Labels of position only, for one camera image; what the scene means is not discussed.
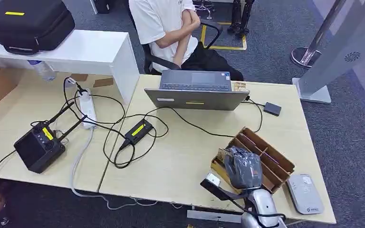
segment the small black adapter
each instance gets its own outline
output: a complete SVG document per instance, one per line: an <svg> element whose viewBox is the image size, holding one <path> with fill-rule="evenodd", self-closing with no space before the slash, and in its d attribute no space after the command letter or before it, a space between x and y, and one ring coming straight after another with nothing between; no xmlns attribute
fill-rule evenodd
<svg viewBox="0 0 365 228"><path fill-rule="evenodd" d="M264 107L264 112L275 115L275 116L279 116L281 109L282 108L280 106L267 102Z"/></svg>

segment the laptop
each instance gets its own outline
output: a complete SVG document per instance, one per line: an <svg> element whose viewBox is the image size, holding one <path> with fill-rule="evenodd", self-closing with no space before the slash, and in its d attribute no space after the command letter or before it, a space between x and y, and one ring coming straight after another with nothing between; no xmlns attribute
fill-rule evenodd
<svg viewBox="0 0 365 228"><path fill-rule="evenodd" d="M231 91L230 75L226 80L228 72L165 71L167 76L163 78L165 75L162 75L160 89L145 89L156 107L232 111L249 94Z"/></svg>

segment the gray carpet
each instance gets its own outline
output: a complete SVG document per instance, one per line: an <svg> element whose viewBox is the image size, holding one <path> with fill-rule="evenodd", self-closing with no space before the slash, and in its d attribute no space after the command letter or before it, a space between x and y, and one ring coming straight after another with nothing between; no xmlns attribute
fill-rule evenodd
<svg viewBox="0 0 365 228"><path fill-rule="evenodd" d="M108 15L93 15L88 0L65 0L72 11L77 29L130 32L140 71L143 51L124 7L116 6ZM229 21L231 6L217 4L216 21ZM289 84L304 70L289 60L290 51L306 46L321 23L312 0L258 0L254 4L247 35L246 51L220 50L230 64L243 72L247 81ZM224 34L217 45L236 44ZM330 36L323 40L323 47ZM293 227L365 227L365 90L353 71L329 86L332 104L302 103L310 134L320 162L337 225L303 222ZM111 197L115 205L130 199ZM137 227L215 228L212 221L187 219L185 210L169 204L129 207L109 211L98 199L80 199L70 190L18 183L10 197L13 221L9 228L24 227ZM240 227L220 224L222 227Z"/></svg>

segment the wooden desk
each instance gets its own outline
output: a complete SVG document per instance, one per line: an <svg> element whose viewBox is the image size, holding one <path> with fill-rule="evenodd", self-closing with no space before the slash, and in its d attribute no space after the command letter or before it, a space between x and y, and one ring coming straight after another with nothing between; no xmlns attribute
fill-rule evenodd
<svg viewBox="0 0 365 228"><path fill-rule="evenodd" d="M141 76L127 114L144 114L154 109L144 88L158 88L159 83L159 76ZM292 85L251 82L247 82L247 88L255 102L271 102L282 107L279 117L263 113L264 122L258 134L295 164L294 173L312 176L325 207L322 214L299 214L284 185L273 195L278 212L285 213L291 219L336 223L296 88ZM189 122L209 132L228 135L235 135L244 126L257 129L260 122L259 110L252 104L241 104L232 112L184 109L178 112ZM172 110L161 109L152 115L169 125L169 133L156 139L152 150L126 169L117 169L109 164L99 192L240 211L232 203L218 200L199 185L210 171L211 160L218 148L225 147L230 139L208 135L183 122ZM132 117L125 120L121 132L129 131L140 119ZM158 134L164 133L165 127L160 121L154 118L148 120ZM116 142L115 150L122 141ZM152 141L152 137L144 137L136 145L136 156L143 154ZM125 149L119 161L127 161L131 151L132 148ZM223 188L232 191L223 180L222 183Z"/></svg>
<svg viewBox="0 0 365 228"><path fill-rule="evenodd" d="M47 120L53 117L64 104L63 79L70 74L59 74L52 82L43 81L32 70L4 69L8 76L19 77L19 85L0 101L0 159L14 150L13 144L31 127L30 123L37 120ZM120 99L115 85L92 88L96 79L109 76L92 76L81 82L83 87L90 87L93 94L107 95ZM70 89L68 97L73 97L74 89ZM114 101L105 98L94 98L97 119L103 122L116 121L122 116L122 109ZM66 131L75 124L77 119L70 110L58 119L58 129ZM95 129L93 140L88 147L78 167L75 177L75 188L87 191L98 191L98 186L107 165L107 159L102 154L102 147L107 130ZM69 188L69 177L73 162L83 148L89 131L76 128L69 136L67 150L42 174L27 170L26 166L15 153L0 165L0 178L24 181L45 185ZM107 144L111 150L115 134Z"/></svg>

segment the person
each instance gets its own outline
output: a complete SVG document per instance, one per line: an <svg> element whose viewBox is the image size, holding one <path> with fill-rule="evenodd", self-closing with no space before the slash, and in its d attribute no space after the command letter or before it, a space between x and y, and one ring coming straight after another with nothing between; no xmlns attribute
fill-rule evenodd
<svg viewBox="0 0 365 228"><path fill-rule="evenodd" d="M205 49L191 33L201 22L192 0L129 0L141 44L149 44L152 55L173 62L182 70L227 71L231 80L243 74L231 67L215 50ZM153 63L152 74L164 66Z"/></svg>

